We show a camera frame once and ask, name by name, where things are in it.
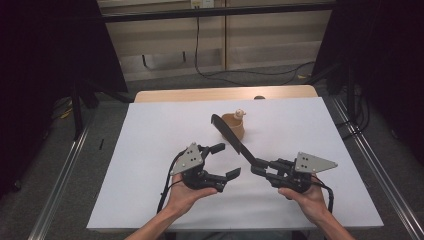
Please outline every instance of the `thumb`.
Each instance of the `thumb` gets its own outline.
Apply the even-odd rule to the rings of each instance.
[[[209,195],[213,195],[218,193],[218,191],[215,188],[203,188],[200,190],[196,190],[195,198],[196,200],[207,197]]]
[[[293,199],[296,202],[302,197],[302,194],[291,190],[290,188],[279,188],[278,193],[285,196],[288,199]]]

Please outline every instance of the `small wooden object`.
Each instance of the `small wooden object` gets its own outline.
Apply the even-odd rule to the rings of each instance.
[[[235,113],[226,113],[222,115],[222,120],[230,127],[236,137],[241,140],[244,137],[243,116],[246,113],[238,109]]]

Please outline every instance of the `black cable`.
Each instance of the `black cable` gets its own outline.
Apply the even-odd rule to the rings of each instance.
[[[163,204],[165,203],[166,196],[168,195],[168,191],[172,187],[172,185],[175,184],[175,183],[173,183],[171,186],[168,187],[169,180],[171,179],[172,168],[174,167],[174,165],[177,162],[178,158],[181,157],[184,154],[185,151],[186,150],[184,149],[183,151],[179,152],[178,155],[172,161],[171,166],[169,167],[169,171],[168,171],[168,174],[166,176],[165,187],[163,188],[163,192],[161,193],[162,196],[160,197],[159,204],[158,204],[158,209],[157,209],[156,213],[159,213],[162,210]]]
[[[133,103],[134,102],[134,99],[133,98],[130,98],[130,97],[121,95],[121,94],[119,94],[117,92],[113,92],[113,91],[111,91],[111,90],[109,90],[107,88],[104,88],[104,87],[100,86],[99,84],[97,84],[97,83],[95,83],[95,82],[93,82],[93,81],[91,81],[89,79],[85,79],[84,82],[87,83],[89,86],[93,87],[95,90],[101,91],[104,94],[107,94],[107,95],[111,96],[112,98],[114,98],[114,99],[116,99],[118,101],[121,101],[123,103]]]
[[[362,107],[362,100],[363,100],[363,95],[361,95],[360,97],[359,97],[359,100],[358,100],[358,105],[357,105],[357,108],[359,109],[358,110],[358,115],[356,115],[355,117],[356,117],[356,119],[360,116],[361,117],[361,120],[360,120],[360,123],[359,123],[359,126],[362,126],[362,124],[364,123],[364,120],[365,120],[365,114],[364,114],[364,109],[363,109],[363,107]]]
[[[332,74],[334,71],[338,70],[342,67],[342,64],[339,62],[335,62],[332,65],[324,68],[315,76],[311,77],[308,81],[306,81],[303,85],[315,85],[322,79],[326,78],[329,74]]]
[[[348,123],[352,123],[352,124],[356,125],[358,123],[358,118],[360,116],[362,116],[362,118],[361,118],[361,125],[362,125],[362,122],[364,121],[364,113],[363,113],[363,108],[362,108],[363,95],[361,94],[361,95],[355,95],[355,96],[359,96],[359,100],[356,103],[356,112],[355,112],[354,119],[348,119],[348,120],[341,122],[341,123],[335,123],[334,125],[336,125],[337,128],[340,128],[340,127],[342,127],[342,126],[344,126]]]
[[[168,187],[168,192],[169,192],[169,189],[171,189],[171,188],[172,188],[172,186],[174,186],[175,184],[180,183],[180,182],[182,182],[182,181],[183,181],[183,180],[179,180],[179,181],[176,181],[176,182],[172,183],[172,184]]]
[[[62,107],[62,106],[63,106],[63,105],[65,105],[65,104],[69,103],[69,102],[71,101],[71,98],[70,98],[70,97],[67,97],[67,98],[65,98],[65,99],[63,100],[63,102],[58,103],[58,102],[60,102],[60,101],[61,101],[61,100],[56,101],[56,103],[55,103],[55,107],[53,108],[53,111],[54,111],[54,110],[56,110],[56,109],[58,109],[58,108],[60,108],[60,107]]]
[[[365,131],[365,129],[368,127],[368,125],[370,123],[370,118],[371,117],[370,117],[369,102],[368,102],[368,99],[366,99],[366,98],[365,98],[365,105],[366,105],[366,108],[367,108],[367,110],[366,110],[367,111],[366,117],[364,116],[364,119],[366,118],[366,120],[364,120],[365,121],[365,125],[363,125],[363,121],[361,121],[361,123],[357,126],[357,129],[354,129],[353,132],[351,132],[349,135],[346,135],[346,136],[342,137],[343,140],[346,140],[346,139],[348,139],[350,137],[353,137],[353,136],[355,136],[357,134],[363,133]]]
[[[249,71],[249,70],[226,70],[226,71],[219,71],[219,72],[215,72],[215,73],[211,73],[211,74],[204,74],[204,73],[200,72],[199,66],[198,66],[198,48],[199,48],[199,33],[200,33],[200,23],[199,23],[199,21],[200,20],[199,20],[198,17],[196,18],[196,20],[197,20],[197,33],[196,33],[196,48],[195,48],[195,53],[194,53],[194,67],[196,69],[196,72],[204,78],[211,79],[211,80],[225,81],[225,82],[232,83],[232,84],[235,84],[235,85],[247,87],[247,85],[242,84],[242,83],[237,83],[237,82],[234,82],[234,81],[231,81],[231,80],[228,80],[228,79],[224,79],[224,78],[213,78],[213,76],[216,76],[218,74],[223,74],[223,73],[249,73],[249,74],[257,74],[257,75],[265,75],[265,76],[278,76],[278,75],[284,75],[284,74],[289,74],[289,73],[294,72],[294,75],[292,76],[292,78],[290,80],[281,84],[281,85],[285,85],[285,84],[294,80],[296,73],[300,68],[307,66],[309,64],[315,63],[315,61],[306,62],[306,63],[303,63],[303,64],[297,66],[296,68],[294,68],[292,70],[285,71],[285,72],[277,72],[277,73],[262,73],[262,72],[255,72],[255,71]]]
[[[247,87],[247,85],[242,84],[242,83],[233,82],[233,81],[231,81],[231,80],[223,79],[223,78],[213,78],[213,77],[212,77],[213,75],[207,75],[207,74],[203,74],[202,72],[200,72],[200,70],[199,70],[199,66],[198,66],[198,64],[197,64],[197,52],[198,52],[198,48],[199,48],[199,32],[200,32],[200,24],[199,24],[199,18],[198,18],[198,17],[196,18],[196,20],[197,20],[197,34],[196,34],[196,50],[195,50],[195,52],[194,52],[194,68],[196,69],[196,72],[197,72],[200,76],[202,76],[202,77],[204,77],[204,78],[206,78],[206,79],[210,79],[210,80],[218,80],[218,81],[224,81],[224,82],[232,83],[232,84],[235,84],[235,85],[238,85],[238,86]]]
[[[63,111],[62,113],[60,113],[60,114],[58,114],[58,115],[56,115],[56,116],[52,116],[51,117],[51,120],[52,121],[54,121],[54,120],[56,120],[56,119],[58,119],[58,118],[65,118],[65,117],[67,117],[65,114],[71,114],[71,112],[73,111],[73,107],[72,107],[72,104],[71,105],[69,105],[66,109],[65,109],[65,111]]]
[[[312,177],[319,181],[319,182],[312,182],[311,181],[311,184],[312,185],[315,185],[315,186],[318,186],[318,187],[321,187],[321,188],[324,188],[324,189],[327,190],[327,192],[328,192],[328,200],[329,200],[328,201],[327,209],[328,209],[328,211],[330,213],[333,213],[333,205],[334,205],[334,193],[333,193],[333,190],[330,187],[328,187],[327,185],[325,185],[324,182],[321,181],[318,177],[316,177],[314,175],[312,175]]]

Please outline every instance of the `forearm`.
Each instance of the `forearm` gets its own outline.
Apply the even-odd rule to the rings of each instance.
[[[170,209],[164,208],[143,227],[135,231],[127,240],[151,240],[157,239],[179,215]]]
[[[330,212],[327,212],[322,219],[314,223],[321,229],[328,240],[354,239]]]

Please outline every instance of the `electrical cable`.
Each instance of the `electrical cable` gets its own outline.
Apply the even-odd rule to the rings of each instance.
[[[58,114],[56,116],[52,116],[51,117],[51,120],[54,121],[54,120],[56,120],[58,118],[62,118],[62,119],[67,118],[72,113],[72,111],[73,111],[72,104],[70,104],[69,106],[67,106],[66,109],[62,113],[60,113],[60,114]]]
[[[71,98],[70,97],[67,97],[67,98],[64,98],[62,101],[63,102],[61,102],[61,103],[59,103],[61,100],[57,100],[56,101],[56,103],[54,104],[55,105],[55,107],[53,108],[53,111],[54,110],[56,110],[56,109],[58,109],[58,108],[60,108],[60,107],[62,107],[63,105],[65,105],[65,104],[69,104],[69,102],[71,102]]]
[[[169,189],[171,189],[171,188],[172,188],[172,186],[174,186],[175,184],[180,183],[180,182],[182,182],[182,181],[183,181],[183,180],[179,180],[179,181],[176,181],[176,182],[172,183],[172,184],[168,187],[168,192],[169,192]]]
[[[327,185],[325,185],[324,182],[321,181],[318,177],[316,177],[314,175],[312,175],[312,177],[319,181],[319,182],[313,182],[313,181],[311,181],[311,184],[312,185],[315,185],[315,186],[318,186],[318,187],[321,187],[321,188],[324,188],[324,189],[327,190],[327,192],[328,192],[328,200],[329,200],[328,201],[327,209],[328,209],[328,211],[330,213],[333,213],[333,205],[334,205],[334,193],[333,193],[333,190],[330,187],[328,187]]]
[[[368,102],[367,99],[365,99],[365,104],[367,106],[367,117],[366,117],[366,120],[365,120],[365,125],[362,126],[363,122],[361,122],[361,124],[358,125],[358,127],[357,127],[358,129],[354,130],[349,135],[342,137],[343,140],[346,140],[346,139],[353,137],[357,134],[363,133],[364,130],[368,127],[368,125],[370,123],[370,107],[369,107],[369,102]]]
[[[364,115],[363,115],[363,108],[362,108],[362,97],[363,95],[359,95],[359,100],[356,103],[356,112],[355,112],[355,117],[353,119],[348,119],[347,121],[341,122],[341,123],[335,123],[334,125],[336,125],[337,128],[340,128],[348,123],[352,123],[352,124],[357,124],[358,123],[358,118],[361,116],[361,124],[364,121]]]
[[[113,97],[114,99],[116,99],[118,101],[121,101],[123,103],[133,103],[134,102],[133,98],[121,95],[117,92],[113,92],[113,91],[111,91],[111,90],[109,90],[105,87],[102,87],[99,84],[91,81],[90,79],[85,79],[84,82],[87,83],[89,86],[93,87],[94,89],[99,90],[99,91],[103,92],[104,94],[107,94],[107,95]]]
[[[160,200],[159,200],[158,209],[157,209],[156,213],[159,213],[162,210],[163,204],[165,203],[166,196],[168,195],[168,191],[175,184],[175,183],[173,183],[171,186],[168,187],[169,180],[171,179],[172,168],[174,167],[174,165],[177,162],[178,158],[181,157],[184,154],[185,151],[186,151],[186,149],[184,149],[183,151],[179,152],[178,155],[172,161],[171,166],[169,167],[168,175],[166,176],[165,187],[163,188],[163,192],[161,193],[161,197],[160,197]]]
[[[357,105],[358,115],[355,116],[356,119],[358,119],[359,116],[361,117],[359,126],[362,126],[362,124],[364,123],[364,120],[365,120],[364,109],[362,107],[362,100],[363,100],[363,95],[359,96],[358,105]]]
[[[194,67],[196,69],[196,72],[200,76],[202,76],[206,79],[225,81],[225,82],[232,83],[232,84],[235,84],[235,85],[247,87],[247,85],[242,84],[242,83],[234,82],[234,81],[224,79],[224,78],[214,78],[213,76],[216,76],[216,75],[219,75],[219,74],[224,74],[224,73],[248,73],[248,74],[257,74],[257,75],[264,75],[264,76],[278,76],[278,75],[284,75],[284,74],[289,74],[289,73],[294,72],[294,75],[292,76],[292,78],[290,80],[281,84],[281,85],[285,85],[289,82],[292,82],[295,79],[296,73],[299,69],[301,69],[302,67],[307,66],[309,64],[315,63],[315,61],[306,62],[306,63],[303,63],[303,64],[297,66],[296,68],[294,68],[292,70],[288,70],[288,71],[285,71],[285,72],[277,72],[277,73],[262,73],[262,72],[255,72],[255,71],[249,71],[249,70],[226,70],[226,71],[218,71],[218,72],[211,73],[211,74],[202,73],[199,70],[199,66],[198,66],[198,48],[199,48],[199,33],[200,33],[199,17],[197,17],[196,20],[197,20],[197,33],[196,33],[196,48],[195,48],[195,53],[194,53]]]

